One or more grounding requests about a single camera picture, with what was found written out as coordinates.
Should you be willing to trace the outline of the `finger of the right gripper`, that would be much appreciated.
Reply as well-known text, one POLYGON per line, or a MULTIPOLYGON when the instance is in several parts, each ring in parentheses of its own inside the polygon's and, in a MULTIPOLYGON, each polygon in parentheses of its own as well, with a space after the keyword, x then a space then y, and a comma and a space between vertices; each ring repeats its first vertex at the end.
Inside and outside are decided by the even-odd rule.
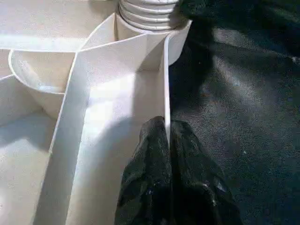
POLYGON ((189 19, 221 20, 221 0, 182 0, 180 12, 189 19))

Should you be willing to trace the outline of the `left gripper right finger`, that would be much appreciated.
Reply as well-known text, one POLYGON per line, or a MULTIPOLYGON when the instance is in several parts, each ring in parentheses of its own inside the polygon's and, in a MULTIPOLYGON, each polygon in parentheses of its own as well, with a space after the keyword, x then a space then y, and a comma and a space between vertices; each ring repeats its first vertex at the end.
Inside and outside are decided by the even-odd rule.
POLYGON ((191 126, 171 122, 173 214, 178 225, 241 225, 240 210, 220 167, 191 126))

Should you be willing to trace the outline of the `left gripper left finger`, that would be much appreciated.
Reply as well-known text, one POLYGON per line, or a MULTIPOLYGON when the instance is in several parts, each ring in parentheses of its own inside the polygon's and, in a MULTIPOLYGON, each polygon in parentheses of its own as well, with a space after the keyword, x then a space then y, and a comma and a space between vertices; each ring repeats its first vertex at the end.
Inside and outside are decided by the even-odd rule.
POLYGON ((115 212, 117 225, 168 225, 172 168, 165 120, 142 125, 139 143, 125 167, 115 212))

